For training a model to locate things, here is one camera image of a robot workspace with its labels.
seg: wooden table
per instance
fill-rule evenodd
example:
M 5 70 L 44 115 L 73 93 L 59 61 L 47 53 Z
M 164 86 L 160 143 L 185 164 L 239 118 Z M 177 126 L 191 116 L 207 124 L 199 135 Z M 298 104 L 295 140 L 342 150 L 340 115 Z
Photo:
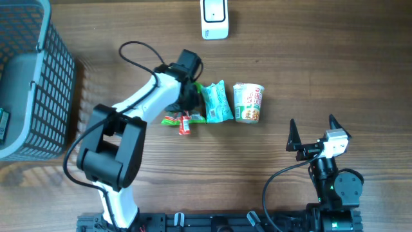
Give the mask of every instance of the wooden table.
M 196 125 L 182 137 L 159 116 L 133 182 L 141 211 L 261 210 L 267 178 L 296 163 L 285 152 L 289 120 L 296 119 L 303 142 L 313 142 L 333 113 L 353 135 L 338 167 L 365 177 L 365 231 L 410 231 L 411 9 L 408 1 L 230 1 L 230 37 L 204 41 L 197 1 L 53 5 L 52 20 L 79 69 L 72 128 L 82 132 L 94 105 L 123 101 L 148 80 L 120 59 L 122 43 L 147 42 L 167 63 L 186 48 L 203 59 L 200 82 L 225 80 L 231 103 L 236 82 L 263 85 L 261 121 Z M 125 55 L 160 64 L 140 46 Z M 84 179 L 75 156 L 70 170 Z M 0 199 L 1 231 L 74 231 L 78 215 L 102 211 L 96 191 L 64 177 L 61 159 L 0 163 Z M 268 190 L 273 210 L 316 200 L 306 168 L 281 175 Z

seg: gray plastic basket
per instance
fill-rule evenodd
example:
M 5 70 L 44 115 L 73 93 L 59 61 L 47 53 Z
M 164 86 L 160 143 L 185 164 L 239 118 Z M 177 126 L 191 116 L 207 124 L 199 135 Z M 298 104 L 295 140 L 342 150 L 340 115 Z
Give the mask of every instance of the gray plastic basket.
M 50 17 L 47 0 L 0 1 L 0 108 L 10 113 L 0 161 L 65 149 L 75 63 Z

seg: red candy wrapper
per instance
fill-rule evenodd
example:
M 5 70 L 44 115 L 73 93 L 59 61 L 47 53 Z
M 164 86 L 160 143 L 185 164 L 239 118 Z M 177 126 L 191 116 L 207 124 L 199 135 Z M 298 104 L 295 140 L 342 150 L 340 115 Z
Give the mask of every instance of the red candy wrapper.
M 189 112 L 186 111 L 185 115 L 180 117 L 180 125 L 179 125 L 179 135 L 190 135 L 191 130 L 189 128 Z

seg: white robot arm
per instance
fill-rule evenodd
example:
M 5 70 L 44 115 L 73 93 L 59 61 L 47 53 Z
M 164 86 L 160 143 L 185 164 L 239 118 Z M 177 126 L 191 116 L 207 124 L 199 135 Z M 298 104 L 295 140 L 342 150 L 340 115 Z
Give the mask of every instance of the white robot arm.
M 116 227 L 127 229 L 137 217 L 138 206 L 133 200 L 131 183 L 142 161 L 146 126 L 165 108 L 167 111 L 185 111 L 199 105 L 193 77 L 200 65 L 203 66 L 195 53 L 184 50 L 177 63 L 162 64 L 154 69 L 156 76 L 152 75 L 143 88 L 125 101 L 112 108 L 99 104 L 93 109 L 88 128 L 116 117 L 84 137 L 77 167 L 85 172 L 93 185 L 106 191 L 99 193 L 107 223 L 112 224 L 113 218 Z M 114 134 L 122 137 L 119 146 L 103 140 L 103 135 Z

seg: instant noodle cup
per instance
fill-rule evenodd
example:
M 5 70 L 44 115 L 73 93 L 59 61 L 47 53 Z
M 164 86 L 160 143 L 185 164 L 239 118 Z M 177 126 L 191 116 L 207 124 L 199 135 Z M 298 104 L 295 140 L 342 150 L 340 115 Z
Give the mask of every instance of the instant noodle cup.
M 258 84 L 236 83 L 233 90 L 236 122 L 258 123 L 265 88 Z

